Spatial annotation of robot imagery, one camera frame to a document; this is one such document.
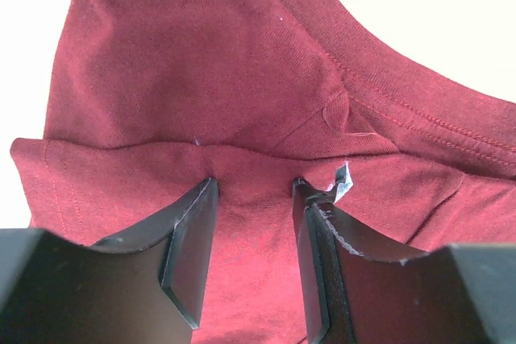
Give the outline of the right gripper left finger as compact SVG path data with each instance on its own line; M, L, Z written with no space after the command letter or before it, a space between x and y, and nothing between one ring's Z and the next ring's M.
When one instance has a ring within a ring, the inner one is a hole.
M4 343L188 343L201 324L218 185L84 246L1 232Z

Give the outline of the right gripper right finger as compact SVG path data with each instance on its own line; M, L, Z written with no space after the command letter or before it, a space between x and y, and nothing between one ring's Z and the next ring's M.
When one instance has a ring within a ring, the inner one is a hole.
M351 186L348 166L329 191L293 181L308 342L514 342L514 244L409 247L336 206Z

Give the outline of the dark maroon t shirt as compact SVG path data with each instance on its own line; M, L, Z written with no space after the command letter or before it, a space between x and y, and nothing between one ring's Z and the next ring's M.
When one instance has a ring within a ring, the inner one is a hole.
M72 0L44 135L10 149L31 224L81 244L214 177L196 343L299 343L292 183L400 242L515 239L515 106L382 43L338 0Z

